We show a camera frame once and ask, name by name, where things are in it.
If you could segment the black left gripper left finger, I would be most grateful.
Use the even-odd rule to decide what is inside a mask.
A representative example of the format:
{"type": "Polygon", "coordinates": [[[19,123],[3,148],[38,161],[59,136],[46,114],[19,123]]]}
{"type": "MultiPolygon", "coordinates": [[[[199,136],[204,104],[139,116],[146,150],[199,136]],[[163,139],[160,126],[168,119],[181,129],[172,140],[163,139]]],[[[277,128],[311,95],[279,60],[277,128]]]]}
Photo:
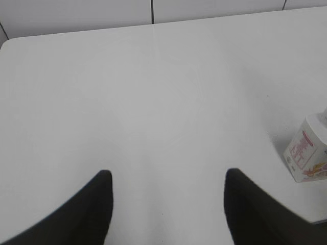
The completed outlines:
{"type": "Polygon", "coordinates": [[[99,171],[73,197],[5,244],[104,244],[113,213],[113,180],[99,171]]]}

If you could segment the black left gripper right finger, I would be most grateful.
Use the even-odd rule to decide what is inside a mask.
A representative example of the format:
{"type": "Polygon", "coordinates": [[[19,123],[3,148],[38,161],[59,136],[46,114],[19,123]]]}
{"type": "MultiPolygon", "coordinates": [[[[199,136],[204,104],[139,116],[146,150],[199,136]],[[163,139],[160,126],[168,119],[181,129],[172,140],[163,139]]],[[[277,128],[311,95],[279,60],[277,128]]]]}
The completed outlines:
{"type": "Polygon", "coordinates": [[[238,168],[225,175],[224,212],[234,244],[326,244],[326,230],[287,209],[238,168]]]}

